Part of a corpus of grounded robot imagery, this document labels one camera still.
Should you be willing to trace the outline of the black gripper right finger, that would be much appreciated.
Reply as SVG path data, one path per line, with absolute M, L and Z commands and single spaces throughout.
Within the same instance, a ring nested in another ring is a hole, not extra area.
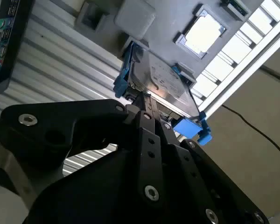
M 156 224 L 267 224 L 263 212 L 193 141 L 179 142 L 153 102 L 165 184 Z

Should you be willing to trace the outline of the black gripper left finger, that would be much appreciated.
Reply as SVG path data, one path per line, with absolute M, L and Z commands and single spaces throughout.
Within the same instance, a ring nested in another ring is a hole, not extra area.
M 0 183 L 32 208 L 57 181 L 120 150 L 161 150 L 153 114 L 114 99 L 12 105 L 0 115 Z

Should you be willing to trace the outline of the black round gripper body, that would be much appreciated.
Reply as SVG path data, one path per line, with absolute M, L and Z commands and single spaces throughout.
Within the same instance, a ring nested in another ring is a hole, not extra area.
M 165 208 L 161 150 L 113 152 L 46 188 L 29 224 L 154 224 Z

